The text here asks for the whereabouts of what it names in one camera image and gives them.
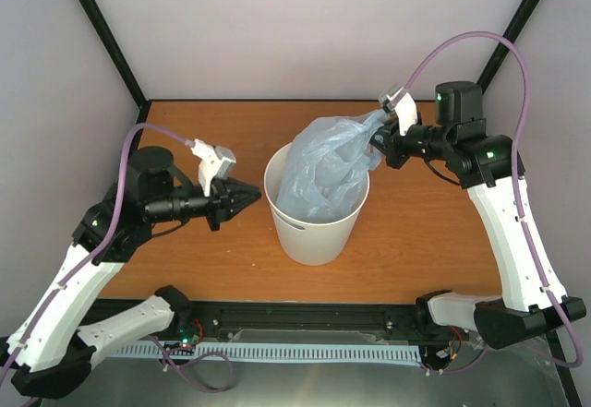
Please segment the translucent blue trash bag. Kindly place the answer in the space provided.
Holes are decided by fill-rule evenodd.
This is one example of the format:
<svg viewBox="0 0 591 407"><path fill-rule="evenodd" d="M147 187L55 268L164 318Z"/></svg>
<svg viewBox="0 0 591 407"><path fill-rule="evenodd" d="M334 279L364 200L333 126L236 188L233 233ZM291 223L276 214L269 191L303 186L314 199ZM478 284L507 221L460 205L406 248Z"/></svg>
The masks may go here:
<svg viewBox="0 0 591 407"><path fill-rule="evenodd" d="M384 125L381 109L360 116L321 117L292 141L276 206L304 222L328 223L349 216L368 173L381 154L369 142Z"/></svg>

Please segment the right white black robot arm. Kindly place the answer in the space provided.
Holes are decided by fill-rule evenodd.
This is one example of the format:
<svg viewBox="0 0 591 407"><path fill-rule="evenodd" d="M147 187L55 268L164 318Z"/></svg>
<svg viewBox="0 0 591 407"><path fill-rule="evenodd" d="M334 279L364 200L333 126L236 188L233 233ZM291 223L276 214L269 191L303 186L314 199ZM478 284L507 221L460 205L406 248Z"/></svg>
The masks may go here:
<svg viewBox="0 0 591 407"><path fill-rule="evenodd" d="M512 140L487 133L481 88L471 81L453 81L438 85L435 93L433 125L423 124L405 89L382 94L380 106L391 118L371 144L394 169L412 157L444 162L483 222L501 295L429 293L416 301L424 322L472 330L499 350L585 317L584 301L567 294L549 263L527 202L525 169L511 165Z"/></svg>

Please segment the white plastic trash bin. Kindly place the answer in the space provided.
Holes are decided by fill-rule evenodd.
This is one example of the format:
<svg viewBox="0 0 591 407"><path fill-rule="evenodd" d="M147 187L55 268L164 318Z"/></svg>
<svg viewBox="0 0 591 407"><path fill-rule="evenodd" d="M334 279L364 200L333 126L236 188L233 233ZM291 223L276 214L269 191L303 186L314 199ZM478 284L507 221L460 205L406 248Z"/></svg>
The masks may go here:
<svg viewBox="0 0 591 407"><path fill-rule="evenodd" d="M300 264L321 266L335 260L343 252L368 198L369 174L352 213L347 217L328 223L309 223L294 219L281 212L276 205L290 146L291 144L283 146L269 160L264 172L264 193L285 254Z"/></svg>

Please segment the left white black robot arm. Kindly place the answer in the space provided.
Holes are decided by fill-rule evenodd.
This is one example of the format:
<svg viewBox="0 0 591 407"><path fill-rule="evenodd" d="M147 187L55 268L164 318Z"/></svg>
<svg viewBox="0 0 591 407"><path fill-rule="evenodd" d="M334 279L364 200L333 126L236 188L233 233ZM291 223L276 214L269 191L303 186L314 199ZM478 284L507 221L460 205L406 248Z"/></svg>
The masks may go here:
<svg viewBox="0 0 591 407"><path fill-rule="evenodd" d="M260 199L258 187L230 177L235 162L226 148L202 155L192 183L163 147L135 150L125 182L115 183L86 212L51 287L35 311L1 340L1 362L14 368L17 392L60 399L77 389L106 357L152 334L182 335L192 324L191 303L172 285L145 301L84 325L83 318L105 285L142 245L156 224L183 227L203 218L213 231Z"/></svg>

